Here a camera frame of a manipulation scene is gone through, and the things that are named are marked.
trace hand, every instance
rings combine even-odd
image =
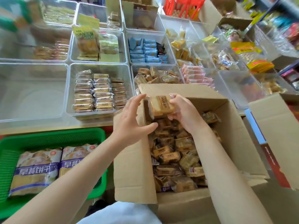
[[[156,122],[143,127],[140,127],[137,123],[137,108],[140,105],[140,101],[145,97],[146,94],[140,94],[129,99],[123,109],[117,127],[113,130],[111,136],[120,142],[122,148],[135,144],[142,137],[147,136],[158,127],[158,123]]]
[[[191,101],[179,94],[171,95],[174,99],[171,99],[170,103],[175,106],[176,112],[168,115],[170,120],[178,120],[185,130],[191,134],[195,133],[198,128],[208,126]]]

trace cardboard box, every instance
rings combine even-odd
[[[213,110],[221,119],[213,128],[236,167],[251,177],[251,186],[266,183],[267,170],[232,101],[207,86],[196,84],[143,84],[140,92],[149,96],[178,93],[189,98],[198,111]],[[137,113],[139,125],[146,125],[146,119],[150,119],[147,101],[141,102]],[[119,119],[121,113],[114,117],[116,127]],[[157,216],[163,223],[199,217],[214,209],[207,188],[156,193],[147,136],[125,148],[114,159],[114,185],[117,201],[157,204]]]
[[[234,12],[234,15],[239,18],[224,17],[219,9]],[[216,26],[221,26],[226,23],[243,31],[252,22],[250,15],[234,0],[205,0],[199,11],[199,19],[201,22],[211,25],[207,28],[209,34],[212,33]]]
[[[251,102],[246,117],[280,186],[299,189],[299,122],[286,102],[299,95],[273,94]]]
[[[299,56],[295,49],[292,49],[293,52],[282,52],[279,50],[271,38],[266,35],[269,31],[270,27],[264,27],[262,30],[258,25],[253,25],[246,33],[246,37],[264,51],[267,60],[275,65],[275,69],[282,70],[286,66],[297,61]],[[280,43],[280,45],[282,43],[285,43],[286,47],[292,47],[286,38],[284,39],[284,42]]]
[[[143,27],[153,29],[158,7],[155,0],[121,0],[126,28]],[[116,11],[120,14],[120,0],[106,0],[107,12]]]

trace white cloth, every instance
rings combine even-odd
[[[144,204],[116,202],[77,224],[162,224]]]

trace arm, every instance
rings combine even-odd
[[[113,159],[127,146],[154,131],[158,124],[139,127],[137,108],[146,94],[131,98],[112,135],[65,175],[58,178],[4,224],[70,223]]]
[[[192,134],[220,222],[272,224],[258,197],[192,103],[180,95],[170,102],[178,108],[178,112],[170,115],[169,119],[179,120]]]

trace forearm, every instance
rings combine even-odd
[[[272,223],[210,127],[199,128],[193,138],[221,223]]]
[[[69,172],[29,201],[5,224],[70,223],[121,150],[113,138],[108,138]]]

